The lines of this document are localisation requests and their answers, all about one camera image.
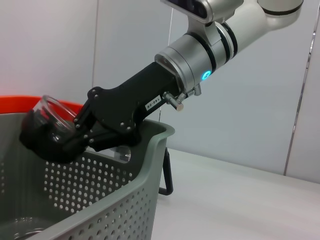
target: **clear plastic cup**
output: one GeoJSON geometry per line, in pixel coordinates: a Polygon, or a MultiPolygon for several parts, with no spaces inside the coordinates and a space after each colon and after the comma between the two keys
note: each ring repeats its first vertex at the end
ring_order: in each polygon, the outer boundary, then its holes
{"type": "Polygon", "coordinates": [[[75,131],[76,114],[58,100],[44,95],[33,108],[33,127],[47,126],[49,138],[57,143],[66,141],[75,131]]]}

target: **basket handle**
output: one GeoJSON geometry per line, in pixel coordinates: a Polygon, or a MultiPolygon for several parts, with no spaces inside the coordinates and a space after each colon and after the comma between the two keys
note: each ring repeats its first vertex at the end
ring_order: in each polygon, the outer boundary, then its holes
{"type": "Polygon", "coordinates": [[[159,194],[169,196],[174,191],[174,184],[172,180],[172,173],[171,173],[171,164],[170,164],[170,154],[168,152],[168,148],[165,148],[164,152],[164,159],[163,159],[163,176],[165,182],[165,188],[159,188],[159,194]]]}

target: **orange container rim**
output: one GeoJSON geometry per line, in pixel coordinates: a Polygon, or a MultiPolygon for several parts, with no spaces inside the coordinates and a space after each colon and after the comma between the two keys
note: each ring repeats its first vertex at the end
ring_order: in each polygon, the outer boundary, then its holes
{"type": "MultiPolygon", "coordinates": [[[[0,114],[27,113],[40,101],[41,96],[0,96],[0,114]]],[[[75,113],[79,113],[81,104],[60,101],[75,113]]]]}

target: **perforated basket wall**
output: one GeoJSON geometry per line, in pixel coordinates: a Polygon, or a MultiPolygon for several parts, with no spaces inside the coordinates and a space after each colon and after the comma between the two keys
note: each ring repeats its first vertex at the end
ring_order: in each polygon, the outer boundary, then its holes
{"type": "Polygon", "coordinates": [[[22,118],[0,115],[0,143],[11,131],[0,148],[0,240],[151,239],[170,126],[145,121],[128,163],[85,152],[57,164],[20,144],[22,118]]]}

